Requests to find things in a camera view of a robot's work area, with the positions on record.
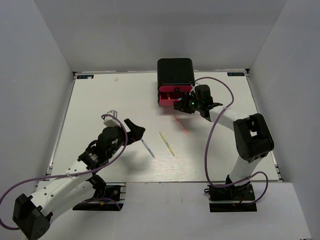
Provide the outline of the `red thin pen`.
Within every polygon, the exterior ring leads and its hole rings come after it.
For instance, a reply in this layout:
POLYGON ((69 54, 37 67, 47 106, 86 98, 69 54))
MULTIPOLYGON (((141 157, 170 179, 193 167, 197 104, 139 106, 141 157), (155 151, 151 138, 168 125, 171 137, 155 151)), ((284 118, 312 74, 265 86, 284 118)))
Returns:
POLYGON ((183 132, 189 137, 189 133, 186 130, 186 128, 184 127, 184 125, 182 124, 182 122, 179 120, 179 118, 174 114, 173 115, 174 119, 176 120, 176 122, 180 125, 180 127, 182 128, 183 132))

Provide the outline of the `pink top drawer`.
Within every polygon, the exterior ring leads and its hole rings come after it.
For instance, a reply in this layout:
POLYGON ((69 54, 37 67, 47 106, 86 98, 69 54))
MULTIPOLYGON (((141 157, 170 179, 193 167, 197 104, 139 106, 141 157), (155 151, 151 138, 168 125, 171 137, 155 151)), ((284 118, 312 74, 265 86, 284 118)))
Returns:
POLYGON ((190 92, 193 86, 190 84, 182 85, 162 85, 158 88, 158 91, 161 93, 184 93, 190 92))

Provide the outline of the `pink drawer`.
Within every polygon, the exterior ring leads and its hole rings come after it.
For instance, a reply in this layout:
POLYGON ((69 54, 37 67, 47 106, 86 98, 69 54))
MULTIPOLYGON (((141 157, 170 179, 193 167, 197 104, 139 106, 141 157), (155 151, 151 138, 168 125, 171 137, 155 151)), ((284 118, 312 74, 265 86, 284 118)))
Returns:
POLYGON ((190 84, 182 85, 162 85, 158 88, 158 91, 161 93, 184 93, 190 92, 193 86, 190 84))
POLYGON ((158 104, 160 106, 171 107, 174 103, 179 102, 183 97, 184 93, 174 93, 174 92, 160 92, 158 93, 158 104))

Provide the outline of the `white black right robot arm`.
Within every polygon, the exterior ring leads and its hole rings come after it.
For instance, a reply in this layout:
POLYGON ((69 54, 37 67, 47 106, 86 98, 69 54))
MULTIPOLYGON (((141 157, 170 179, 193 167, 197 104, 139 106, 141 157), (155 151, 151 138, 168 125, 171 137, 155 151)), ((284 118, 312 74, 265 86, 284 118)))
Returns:
POLYGON ((244 187, 250 179, 258 174, 253 173, 258 163, 273 151, 275 145, 265 118, 260 113, 253 115, 240 114, 214 102, 208 85, 198 85, 194 93, 185 93, 174 109, 183 113, 199 112, 200 116, 213 123, 205 145, 204 171, 208 183, 214 188, 226 188, 226 195, 236 200, 244 193, 244 187), (208 172, 209 146, 214 129, 220 124, 234 132, 235 146, 238 152, 236 163, 226 178, 226 184, 216 185, 210 180, 208 172))

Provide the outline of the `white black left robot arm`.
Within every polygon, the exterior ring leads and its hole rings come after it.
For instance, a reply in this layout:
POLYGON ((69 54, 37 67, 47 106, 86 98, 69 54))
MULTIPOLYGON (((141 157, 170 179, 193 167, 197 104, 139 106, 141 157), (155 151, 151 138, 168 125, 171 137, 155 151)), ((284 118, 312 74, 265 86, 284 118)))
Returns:
POLYGON ((17 197, 13 221, 28 240, 38 240, 59 216, 88 200, 98 201, 108 197, 110 190, 98 175, 97 169, 106 166, 114 154, 124 147, 140 141, 146 129, 128 118, 124 126, 110 115, 104 115, 105 128, 65 172, 54 177, 43 189, 17 197))

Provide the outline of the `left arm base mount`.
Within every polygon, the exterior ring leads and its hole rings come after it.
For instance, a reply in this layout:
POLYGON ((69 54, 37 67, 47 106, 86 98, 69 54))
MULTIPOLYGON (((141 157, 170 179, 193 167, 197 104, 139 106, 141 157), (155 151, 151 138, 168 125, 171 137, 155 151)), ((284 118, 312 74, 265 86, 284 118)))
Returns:
POLYGON ((118 212, 125 203, 126 184, 106 183, 73 207, 73 211, 118 212))

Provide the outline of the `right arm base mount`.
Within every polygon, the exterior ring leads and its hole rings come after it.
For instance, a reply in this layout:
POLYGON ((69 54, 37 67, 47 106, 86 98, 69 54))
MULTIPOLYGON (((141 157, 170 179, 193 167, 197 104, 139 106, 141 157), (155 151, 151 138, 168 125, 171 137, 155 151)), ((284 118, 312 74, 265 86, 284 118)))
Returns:
POLYGON ((249 213, 256 212, 256 200, 251 183, 245 186, 230 186, 216 188, 208 185, 204 189, 208 195, 209 210, 211 213, 249 213))

